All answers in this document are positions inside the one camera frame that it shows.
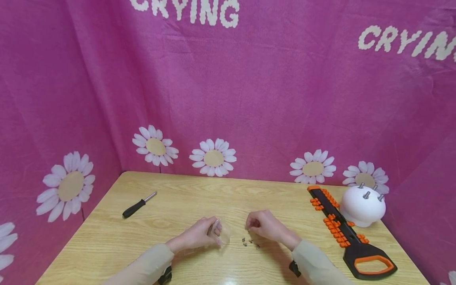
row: wooden table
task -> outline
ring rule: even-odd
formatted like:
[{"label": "wooden table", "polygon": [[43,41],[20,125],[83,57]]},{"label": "wooden table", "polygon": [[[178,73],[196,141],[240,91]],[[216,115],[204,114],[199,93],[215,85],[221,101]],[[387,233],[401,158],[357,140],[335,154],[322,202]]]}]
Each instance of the wooden table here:
[{"label": "wooden table", "polygon": [[[399,270],[381,281],[353,278],[339,247],[323,223],[324,214],[309,203],[307,185],[228,178],[125,172],[40,278],[40,285],[99,285],[157,243],[180,234],[202,216],[223,218],[231,227],[224,251],[177,255],[171,284],[305,284],[288,270],[290,252],[273,242],[249,239],[244,229],[250,211],[269,208],[287,227],[319,246],[355,284],[429,284],[382,222],[355,228],[383,249]],[[325,186],[340,200],[346,187]],[[133,216],[122,212],[158,191]]]}]

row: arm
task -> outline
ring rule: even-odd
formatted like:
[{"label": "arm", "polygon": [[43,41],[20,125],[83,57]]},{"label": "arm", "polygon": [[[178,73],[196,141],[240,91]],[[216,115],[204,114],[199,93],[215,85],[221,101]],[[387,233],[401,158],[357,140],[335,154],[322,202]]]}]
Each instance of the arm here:
[{"label": "arm", "polygon": [[151,285],[154,284],[171,265],[174,254],[185,249],[217,245],[217,241],[207,236],[209,228],[217,221],[216,217],[202,218],[188,230],[170,239],[165,244],[157,244],[123,271],[120,271],[104,285]]},{"label": "arm", "polygon": [[291,250],[291,256],[309,285],[353,285],[318,247],[289,230],[269,210],[250,213],[246,228]]}]

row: person's left hand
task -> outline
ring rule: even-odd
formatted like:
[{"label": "person's left hand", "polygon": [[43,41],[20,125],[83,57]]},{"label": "person's left hand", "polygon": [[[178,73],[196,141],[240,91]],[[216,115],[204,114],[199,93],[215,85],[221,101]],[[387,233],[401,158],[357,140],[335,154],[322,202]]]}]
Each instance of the person's left hand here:
[{"label": "person's left hand", "polygon": [[166,242],[173,253],[203,246],[217,246],[217,241],[207,235],[209,228],[217,221],[216,217],[201,218],[189,229]]}]

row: daisy center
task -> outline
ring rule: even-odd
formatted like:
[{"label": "daisy center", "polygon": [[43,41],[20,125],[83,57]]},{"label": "daisy center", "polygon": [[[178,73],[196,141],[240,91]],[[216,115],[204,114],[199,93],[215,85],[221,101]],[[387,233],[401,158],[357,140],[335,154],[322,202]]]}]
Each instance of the daisy center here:
[{"label": "daisy center", "polygon": [[210,150],[204,155],[204,163],[217,167],[223,164],[223,154],[218,150]]},{"label": "daisy center", "polygon": [[145,147],[154,155],[164,155],[166,153],[165,145],[159,139],[148,139]]},{"label": "daisy center", "polygon": [[302,168],[302,173],[306,174],[307,176],[317,176],[323,173],[324,166],[321,162],[312,161],[304,165]]},{"label": "daisy center", "polygon": [[75,198],[84,186],[84,176],[79,171],[68,173],[58,186],[57,194],[60,200],[66,202]]},{"label": "daisy center", "polygon": [[369,188],[373,188],[375,186],[375,180],[367,173],[359,173],[356,175],[355,181],[356,184],[360,185],[361,183],[364,183]]}]

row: white daisy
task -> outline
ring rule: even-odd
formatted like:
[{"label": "white daisy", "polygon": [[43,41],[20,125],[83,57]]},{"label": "white daisy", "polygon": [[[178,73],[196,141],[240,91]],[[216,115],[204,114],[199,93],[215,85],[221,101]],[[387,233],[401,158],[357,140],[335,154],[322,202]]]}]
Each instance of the white daisy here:
[{"label": "white daisy", "polygon": [[309,183],[316,184],[324,183],[325,177],[332,177],[336,166],[331,165],[334,161],[334,157],[328,158],[328,151],[316,150],[314,154],[306,152],[304,159],[298,157],[295,162],[290,163],[290,166],[294,169],[290,171],[290,174],[297,176],[295,179],[296,183]]},{"label": "white daisy", "polygon": [[448,278],[450,279],[451,285],[456,285],[456,271],[450,271],[448,273]]},{"label": "white daisy", "polygon": [[360,161],[358,167],[350,165],[348,170],[343,172],[347,177],[342,184],[348,186],[356,186],[364,183],[367,187],[374,188],[377,185],[377,192],[380,194],[388,194],[389,187],[385,185],[388,182],[388,176],[385,171],[380,167],[375,169],[373,163]]},{"label": "white daisy", "polygon": [[192,166],[200,168],[201,174],[207,176],[217,175],[222,177],[227,175],[228,171],[233,170],[230,162],[235,162],[237,159],[234,156],[236,151],[228,149],[229,143],[222,139],[216,139],[215,143],[211,139],[200,142],[201,149],[193,150],[189,158],[196,161]]},{"label": "white daisy", "polygon": [[63,165],[54,165],[51,174],[44,176],[43,183],[50,187],[41,193],[36,201],[41,205],[36,208],[36,214],[42,215],[49,211],[48,223],[54,222],[63,212],[66,221],[70,213],[76,214],[81,209],[81,203],[87,202],[92,194],[95,175],[90,174],[93,163],[88,161],[88,155],[82,158],[79,152],[69,153],[63,158]]},{"label": "white daisy", "polygon": [[[14,229],[14,224],[4,223],[0,225],[0,253],[7,250],[16,240],[17,234],[11,233]],[[0,254],[0,270],[6,268],[13,263],[14,255],[11,254]]]},{"label": "white daisy", "polygon": [[140,127],[140,133],[141,135],[135,134],[133,143],[139,147],[136,152],[145,155],[145,161],[152,162],[155,166],[174,163],[172,160],[177,158],[179,150],[171,147],[172,140],[164,139],[161,130],[156,130],[150,124],[149,129]]}]

